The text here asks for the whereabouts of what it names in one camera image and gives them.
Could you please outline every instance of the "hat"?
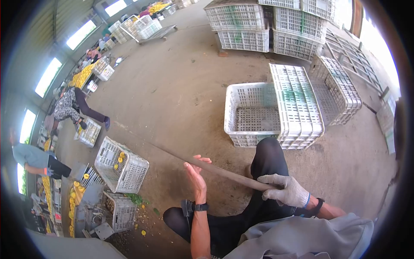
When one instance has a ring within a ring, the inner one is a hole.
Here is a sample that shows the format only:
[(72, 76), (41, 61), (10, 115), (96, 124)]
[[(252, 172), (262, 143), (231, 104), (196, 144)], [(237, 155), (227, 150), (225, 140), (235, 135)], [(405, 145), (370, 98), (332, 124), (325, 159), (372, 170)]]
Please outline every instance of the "hat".
[(54, 114), (46, 116), (44, 124), (45, 124), (46, 130), (49, 131), (49, 133), (52, 132), (54, 123), (55, 123), (55, 115)]

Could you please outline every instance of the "man in blue shirt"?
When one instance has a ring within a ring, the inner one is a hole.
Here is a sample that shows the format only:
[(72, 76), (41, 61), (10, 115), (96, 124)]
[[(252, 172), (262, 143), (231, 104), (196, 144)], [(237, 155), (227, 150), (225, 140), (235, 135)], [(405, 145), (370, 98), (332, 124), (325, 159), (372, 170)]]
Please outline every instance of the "man in blue shirt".
[(69, 176), (71, 169), (48, 153), (34, 146), (19, 143), (13, 128), (10, 130), (10, 142), (14, 159), (30, 174), (47, 175), (54, 179)]

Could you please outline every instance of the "work glove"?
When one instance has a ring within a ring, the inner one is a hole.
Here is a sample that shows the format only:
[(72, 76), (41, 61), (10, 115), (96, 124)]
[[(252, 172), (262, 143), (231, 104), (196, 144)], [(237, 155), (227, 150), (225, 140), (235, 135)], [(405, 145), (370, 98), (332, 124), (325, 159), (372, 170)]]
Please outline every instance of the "work glove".
[(86, 123), (84, 123), (83, 121), (79, 122), (79, 125), (82, 127), (82, 129), (86, 130), (86, 128), (88, 127), (88, 125)]
[(292, 176), (283, 176), (278, 174), (263, 175), (258, 178), (259, 182), (266, 184), (282, 185), (282, 190), (266, 190), (263, 192), (262, 199), (273, 199), (283, 204), (304, 208), (309, 201), (310, 194), (305, 190)]
[(46, 167), (45, 169), (46, 169), (46, 175), (47, 176), (52, 176), (53, 175), (53, 170), (52, 169), (50, 169), (49, 167)]

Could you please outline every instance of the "concrete floor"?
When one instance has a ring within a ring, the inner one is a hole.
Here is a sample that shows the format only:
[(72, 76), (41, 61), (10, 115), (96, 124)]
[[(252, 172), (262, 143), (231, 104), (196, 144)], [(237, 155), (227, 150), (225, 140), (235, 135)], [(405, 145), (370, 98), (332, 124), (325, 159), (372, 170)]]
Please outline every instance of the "concrete floor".
[[(244, 174), (254, 148), (235, 148), (223, 130), (226, 85), (264, 82), (268, 63), (310, 63), (250, 51), (228, 51), (217, 56), (214, 32), (201, 0), (161, 22), (177, 24), (168, 40), (144, 46), (130, 40), (117, 45), (112, 56), (123, 56), (107, 82), (100, 82), (87, 100), (89, 106), (111, 117), (94, 148), (74, 141), (74, 127), (66, 121), (58, 141), (57, 156), (68, 166), (92, 163), (103, 137), (109, 136), (149, 161), (150, 167), (139, 194), (151, 204), (137, 211), (137, 230), (113, 235), (108, 240), (127, 258), (190, 258), (190, 246), (162, 221), (162, 213), (193, 199), (183, 162), (134, 134), (163, 143), (183, 154), (210, 157), (219, 167)], [(375, 93), (353, 79), (363, 101), (379, 107)], [(316, 197), (346, 212), (375, 219), (388, 183), (395, 174), (395, 156), (389, 155), (373, 112), (365, 106), (344, 126), (326, 128), (323, 137), (307, 150), (285, 151), (290, 175)], [(251, 190), (229, 180), (204, 173), (209, 213), (234, 215), (249, 202)]]

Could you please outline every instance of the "hand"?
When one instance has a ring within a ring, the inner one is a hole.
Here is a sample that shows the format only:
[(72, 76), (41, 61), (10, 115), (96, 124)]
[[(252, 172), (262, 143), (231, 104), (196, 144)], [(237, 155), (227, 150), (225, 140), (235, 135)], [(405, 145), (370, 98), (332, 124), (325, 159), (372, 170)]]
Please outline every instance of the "hand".
[(79, 125), (82, 127), (82, 129), (86, 130), (86, 128), (88, 127), (88, 125), (86, 123), (84, 123), (83, 121), (79, 122)]
[(46, 175), (47, 176), (52, 176), (53, 175), (53, 170), (50, 169), (49, 167), (46, 168)]
[(304, 208), (309, 202), (309, 192), (292, 176), (263, 175), (258, 178), (258, 181), (266, 184), (279, 184), (284, 187), (283, 190), (266, 190), (262, 195), (263, 200), (278, 200), (283, 204), (297, 208)]
[[(195, 155), (194, 158), (211, 164), (211, 160), (209, 158), (201, 157), (201, 155)], [(184, 167), (187, 169), (187, 175), (190, 178), (191, 183), (193, 184), (195, 203), (206, 203), (207, 185), (203, 177), (200, 175), (202, 169), (198, 166), (190, 165), (187, 162), (184, 163)]]

